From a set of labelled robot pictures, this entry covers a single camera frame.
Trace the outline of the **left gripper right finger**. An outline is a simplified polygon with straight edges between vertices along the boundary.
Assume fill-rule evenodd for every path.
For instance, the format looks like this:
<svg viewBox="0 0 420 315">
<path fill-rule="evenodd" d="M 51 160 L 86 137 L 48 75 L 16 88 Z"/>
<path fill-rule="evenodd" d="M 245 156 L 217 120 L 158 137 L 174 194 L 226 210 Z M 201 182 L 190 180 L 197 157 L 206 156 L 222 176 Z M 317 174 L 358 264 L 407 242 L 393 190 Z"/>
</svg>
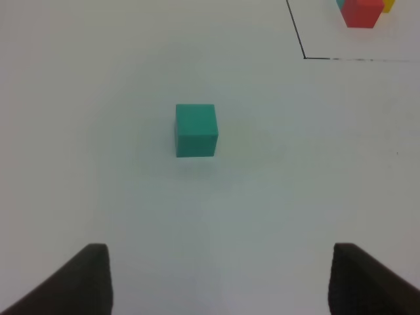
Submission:
<svg viewBox="0 0 420 315">
<path fill-rule="evenodd" d="M 419 289 L 353 243 L 333 248 L 331 314 L 418 314 Z"/>
</svg>

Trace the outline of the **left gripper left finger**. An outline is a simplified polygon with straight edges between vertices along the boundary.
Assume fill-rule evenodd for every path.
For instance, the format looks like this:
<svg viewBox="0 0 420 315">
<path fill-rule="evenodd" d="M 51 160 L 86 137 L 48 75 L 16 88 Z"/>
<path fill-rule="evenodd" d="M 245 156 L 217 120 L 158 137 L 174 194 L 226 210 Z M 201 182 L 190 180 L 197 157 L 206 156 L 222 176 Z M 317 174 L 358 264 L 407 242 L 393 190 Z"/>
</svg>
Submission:
<svg viewBox="0 0 420 315">
<path fill-rule="evenodd" d="M 114 292 L 108 246 L 86 245 L 2 314 L 111 314 Z"/>
</svg>

